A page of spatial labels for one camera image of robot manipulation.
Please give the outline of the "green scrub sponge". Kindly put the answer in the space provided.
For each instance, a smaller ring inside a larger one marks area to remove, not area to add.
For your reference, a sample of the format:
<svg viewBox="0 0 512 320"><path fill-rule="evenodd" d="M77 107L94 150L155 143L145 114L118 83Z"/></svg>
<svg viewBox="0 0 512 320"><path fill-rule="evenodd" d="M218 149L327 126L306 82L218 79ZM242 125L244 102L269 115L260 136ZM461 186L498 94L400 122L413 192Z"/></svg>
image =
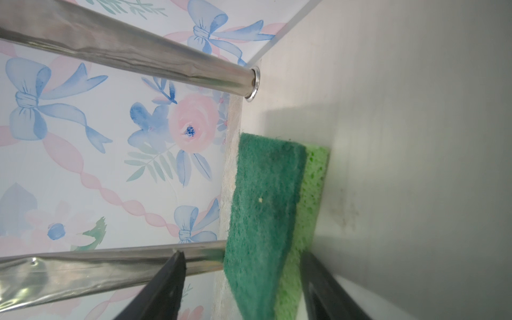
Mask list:
<svg viewBox="0 0 512 320"><path fill-rule="evenodd" d="M328 161L326 147L241 135L224 273L242 318L295 318Z"/></svg>

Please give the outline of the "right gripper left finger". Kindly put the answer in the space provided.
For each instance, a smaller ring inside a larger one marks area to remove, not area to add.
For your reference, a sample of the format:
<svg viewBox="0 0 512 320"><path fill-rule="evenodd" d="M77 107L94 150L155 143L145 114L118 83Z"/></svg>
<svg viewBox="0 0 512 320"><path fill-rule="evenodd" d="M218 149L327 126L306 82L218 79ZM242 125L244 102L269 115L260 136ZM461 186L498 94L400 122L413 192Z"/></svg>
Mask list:
<svg viewBox="0 0 512 320"><path fill-rule="evenodd" d="M130 264L158 265L146 286L120 312L117 319L177 319L186 278L186 259L183 251L162 257L143 256L133 250L114 252Z"/></svg>

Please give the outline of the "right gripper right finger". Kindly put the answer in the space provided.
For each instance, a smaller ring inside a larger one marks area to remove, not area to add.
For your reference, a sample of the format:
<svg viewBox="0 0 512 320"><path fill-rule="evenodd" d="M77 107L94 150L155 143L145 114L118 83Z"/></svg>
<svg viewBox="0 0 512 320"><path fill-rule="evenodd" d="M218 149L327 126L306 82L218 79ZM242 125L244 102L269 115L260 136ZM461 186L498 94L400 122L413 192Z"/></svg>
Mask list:
<svg viewBox="0 0 512 320"><path fill-rule="evenodd" d="M301 254L301 285L309 319L371 320L309 251Z"/></svg>

